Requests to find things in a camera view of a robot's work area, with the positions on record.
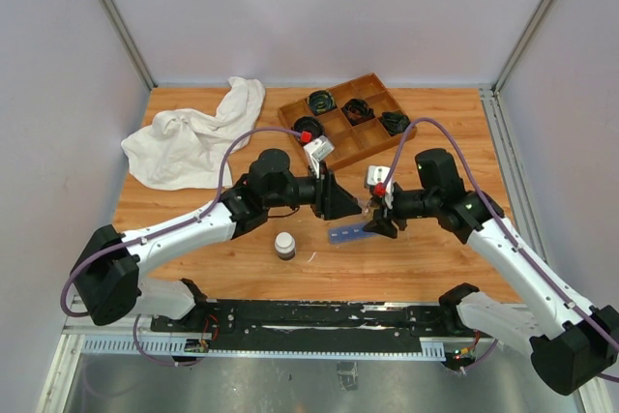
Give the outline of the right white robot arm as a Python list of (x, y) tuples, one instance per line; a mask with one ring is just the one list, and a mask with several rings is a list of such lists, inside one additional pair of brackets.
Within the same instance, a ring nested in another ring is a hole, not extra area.
[(439, 299), (440, 328), (451, 336), (477, 330), (528, 358), (545, 384), (569, 395), (618, 360), (618, 312), (597, 308), (528, 246), (484, 193), (469, 191), (454, 157), (429, 149), (415, 158), (421, 188), (403, 190), (388, 166), (368, 168), (373, 215), (367, 232), (397, 238), (413, 219), (437, 220), (483, 257), (522, 299), (516, 310), (463, 283)]

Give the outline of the blue weekly pill organizer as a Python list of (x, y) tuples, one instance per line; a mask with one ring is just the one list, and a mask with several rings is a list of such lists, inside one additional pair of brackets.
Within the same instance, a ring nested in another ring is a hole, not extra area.
[(327, 234), (328, 241), (332, 245), (338, 245), (365, 240), (375, 236), (375, 233), (365, 231), (364, 226), (363, 222), (357, 222), (330, 228)]

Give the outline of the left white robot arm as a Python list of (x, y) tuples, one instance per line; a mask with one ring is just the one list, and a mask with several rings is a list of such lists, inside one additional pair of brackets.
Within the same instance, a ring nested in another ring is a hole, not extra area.
[(324, 162), (305, 177), (290, 171), (280, 149), (263, 151), (232, 188), (199, 209), (141, 230), (121, 233), (108, 224), (95, 230), (72, 268), (69, 283), (97, 326), (127, 315), (154, 313), (184, 330), (200, 329), (207, 308), (184, 282), (149, 280), (148, 274), (186, 253), (246, 235), (273, 208), (308, 205), (324, 221), (358, 215), (358, 200), (342, 188)]

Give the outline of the clear jar of pills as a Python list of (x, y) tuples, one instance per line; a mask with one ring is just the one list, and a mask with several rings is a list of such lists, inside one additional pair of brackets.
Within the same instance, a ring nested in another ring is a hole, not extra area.
[(364, 205), (362, 206), (362, 215), (363, 215), (363, 217), (364, 217), (364, 218), (366, 218), (366, 219), (371, 219), (371, 218), (373, 217), (374, 212), (375, 212), (377, 209), (374, 209), (374, 210), (366, 210), (366, 209), (365, 209), (365, 207), (366, 207), (367, 202), (365, 202), (365, 203), (364, 203)]

